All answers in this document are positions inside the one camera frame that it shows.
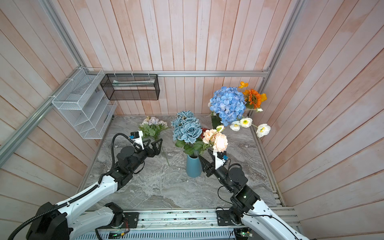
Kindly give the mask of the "teal ceramic vase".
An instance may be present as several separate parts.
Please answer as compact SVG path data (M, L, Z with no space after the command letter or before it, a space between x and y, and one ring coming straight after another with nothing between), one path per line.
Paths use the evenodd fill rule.
M202 173L202 165L199 158L192 158L187 155L187 166L186 172L187 175L191 178L197 178Z

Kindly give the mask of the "cream rose greenery bunch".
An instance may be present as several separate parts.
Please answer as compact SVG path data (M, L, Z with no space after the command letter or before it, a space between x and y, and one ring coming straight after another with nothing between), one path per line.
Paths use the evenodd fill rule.
M143 132L144 137L152 138L155 141L159 139L160 133L168 128L167 122L149 116L139 124L139 130Z

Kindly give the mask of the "peach rose flower stem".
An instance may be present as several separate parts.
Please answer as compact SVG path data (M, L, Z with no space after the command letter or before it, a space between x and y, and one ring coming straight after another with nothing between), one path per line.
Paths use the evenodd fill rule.
M213 151L223 152L227 150L228 139L223 134L225 127L223 125L217 126L215 129L210 129L206 132L205 138L202 139L204 145L203 150L213 148Z

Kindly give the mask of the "dusty blue flower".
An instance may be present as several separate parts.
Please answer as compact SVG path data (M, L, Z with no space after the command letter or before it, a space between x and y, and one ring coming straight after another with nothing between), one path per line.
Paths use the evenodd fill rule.
M202 139L203 128L199 119L191 111L181 111L171 122L173 140L178 148L182 148L191 158L197 158L205 149Z

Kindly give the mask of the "red small flower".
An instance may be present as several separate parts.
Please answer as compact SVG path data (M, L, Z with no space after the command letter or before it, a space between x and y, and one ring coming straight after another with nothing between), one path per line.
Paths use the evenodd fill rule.
M207 131L209 132L210 130L209 130L209 129L206 129L206 128L203 128L203 129L202 129L202 134L200 135L200 138L201 138L201 139L204 139L204 138L205 138L205 134L206 134Z

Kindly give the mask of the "white ranunculus flower stem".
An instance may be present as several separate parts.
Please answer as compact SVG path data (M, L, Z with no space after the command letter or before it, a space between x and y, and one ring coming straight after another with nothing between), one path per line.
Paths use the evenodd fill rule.
M235 132L239 131L241 128L250 128L250 127L256 128L256 134L258 138L267 136L271 131L271 127L268 124L260 124L257 126L253 124L252 118L249 118L249 117L242 118L241 120L238 120L238 121L234 121L230 125L230 128Z

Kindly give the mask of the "blue hydrangea flower stem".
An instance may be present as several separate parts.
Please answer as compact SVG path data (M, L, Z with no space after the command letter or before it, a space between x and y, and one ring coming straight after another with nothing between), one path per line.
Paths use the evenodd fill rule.
M235 87L221 87L210 99L209 109L213 128L227 127L243 117L246 110L244 94Z

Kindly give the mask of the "orange gerbera flower stem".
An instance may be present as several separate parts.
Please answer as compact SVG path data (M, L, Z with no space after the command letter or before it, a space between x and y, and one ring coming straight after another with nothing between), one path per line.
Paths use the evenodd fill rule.
M266 94L260 94L254 89L245 90L243 94L245 97L247 109L251 109L251 110L260 109L261 104L267 100Z

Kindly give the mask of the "yellow poppy flower stem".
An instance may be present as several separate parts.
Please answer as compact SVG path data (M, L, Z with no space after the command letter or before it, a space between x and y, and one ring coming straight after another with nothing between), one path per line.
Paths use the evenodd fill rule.
M239 89L247 88L248 86L249 86L249 83L241 81L239 85Z

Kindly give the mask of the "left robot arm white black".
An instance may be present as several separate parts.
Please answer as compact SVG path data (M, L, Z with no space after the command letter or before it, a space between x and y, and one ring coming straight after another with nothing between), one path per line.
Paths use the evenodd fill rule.
M145 165L146 158L161 153L162 139L155 142L129 140L130 146L112 154L117 159L107 173L87 189L55 205L46 203L41 206L36 218L29 224L28 240L74 240L99 227L107 225L121 226L124 222L123 210L114 203L86 214L95 203L124 187Z

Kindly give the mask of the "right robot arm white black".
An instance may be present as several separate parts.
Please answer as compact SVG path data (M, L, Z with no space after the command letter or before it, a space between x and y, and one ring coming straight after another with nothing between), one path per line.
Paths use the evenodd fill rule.
M216 176L222 187L232 193L232 206L227 211L231 222L245 225L265 240L306 240L307 237L294 230L282 220L261 197L248 185L248 179L240 164L231 164L225 154L218 156L209 151L213 162L199 156L203 172L207 177Z

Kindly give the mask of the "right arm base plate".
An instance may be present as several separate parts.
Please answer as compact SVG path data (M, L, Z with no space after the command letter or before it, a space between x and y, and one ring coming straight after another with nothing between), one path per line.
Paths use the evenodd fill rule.
M241 224L239 217L231 210L216 209L219 226L237 226Z

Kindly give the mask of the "black mesh wall basket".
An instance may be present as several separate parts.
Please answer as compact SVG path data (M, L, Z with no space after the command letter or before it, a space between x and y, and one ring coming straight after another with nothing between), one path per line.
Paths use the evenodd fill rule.
M160 95L155 74L106 74L101 87L112 101L157 101Z

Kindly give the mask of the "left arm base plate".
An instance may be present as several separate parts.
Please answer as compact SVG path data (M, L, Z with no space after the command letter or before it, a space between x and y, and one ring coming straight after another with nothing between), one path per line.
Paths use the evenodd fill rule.
M110 227L115 229L134 229L137 228L139 212L117 213L113 217Z

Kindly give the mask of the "aluminium front rail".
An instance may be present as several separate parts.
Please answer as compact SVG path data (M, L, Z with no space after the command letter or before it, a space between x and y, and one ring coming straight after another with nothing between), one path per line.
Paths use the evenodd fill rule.
M137 228L99 227L77 240L249 240L263 239L245 225L219 226L216 209L138 211Z

